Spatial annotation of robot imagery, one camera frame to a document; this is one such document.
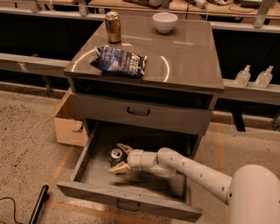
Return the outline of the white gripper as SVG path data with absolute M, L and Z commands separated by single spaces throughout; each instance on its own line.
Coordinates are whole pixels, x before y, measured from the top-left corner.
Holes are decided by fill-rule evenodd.
M 128 172 L 130 169 L 133 171 L 141 171 L 142 170 L 142 155 L 144 153 L 143 150 L 133 150 L 129 145 L 118 143 L 117 147 L 121 149 L 127 157 L 128 163 L 120 162 L 119 164 L 111 167 L 108 171 L 112 174 L 121 174 Z

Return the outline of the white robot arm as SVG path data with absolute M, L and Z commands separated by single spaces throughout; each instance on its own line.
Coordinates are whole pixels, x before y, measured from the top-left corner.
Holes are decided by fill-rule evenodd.
M 119 143 L 110 152 L 108 171 L 130 170 L 166 179 L 185 175 L 228 205 L 228 224 L 280 224 L 280 179 L 260 165 L 244 165 L 228 176 L 170 148 L 151 152 Z

